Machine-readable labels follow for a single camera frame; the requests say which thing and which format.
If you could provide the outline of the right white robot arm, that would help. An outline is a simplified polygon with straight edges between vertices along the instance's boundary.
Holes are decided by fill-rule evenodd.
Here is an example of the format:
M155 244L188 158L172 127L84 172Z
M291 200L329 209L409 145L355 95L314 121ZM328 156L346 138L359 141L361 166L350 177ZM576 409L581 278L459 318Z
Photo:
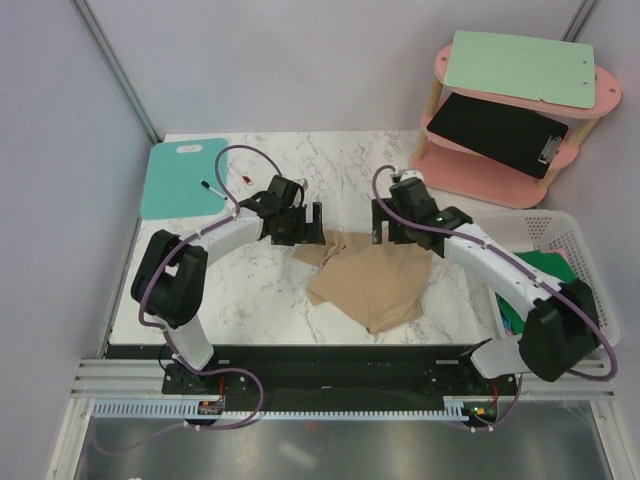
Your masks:
M532 373L554 382L599 347L606 346L592 290L533 268L493 240L456 207L439 209L418 178L397 181L390 197L373 203L372 233L381 240L383 221L394 242L415 243L456 263L503 298L524 322L522 333L474 347L458 368L458 381L477 394L503 375Z

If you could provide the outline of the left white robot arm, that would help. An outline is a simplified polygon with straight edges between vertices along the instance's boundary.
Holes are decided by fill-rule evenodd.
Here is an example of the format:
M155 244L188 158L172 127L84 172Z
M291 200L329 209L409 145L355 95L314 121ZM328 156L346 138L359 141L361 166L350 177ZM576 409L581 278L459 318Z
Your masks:
M198 317L207 270L235 250L264 238L276 246L326 243L323 206L305 204L303 184L276 175L267 189L235 205L228 216L187 235L156 231L131 286L141 325L161 331L185 365L185 382L208 393L219 382L214 347Z

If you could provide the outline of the beige t shirt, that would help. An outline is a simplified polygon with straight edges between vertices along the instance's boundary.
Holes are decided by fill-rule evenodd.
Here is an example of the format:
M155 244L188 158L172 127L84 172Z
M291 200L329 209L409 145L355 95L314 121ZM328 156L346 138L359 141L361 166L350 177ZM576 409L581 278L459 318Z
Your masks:
M366 233L328 230L325 237L325 244L302 245L294 254L318 269L307 286L314 306L330 303L371 334L423 315L430 251L415 244L374 244Z

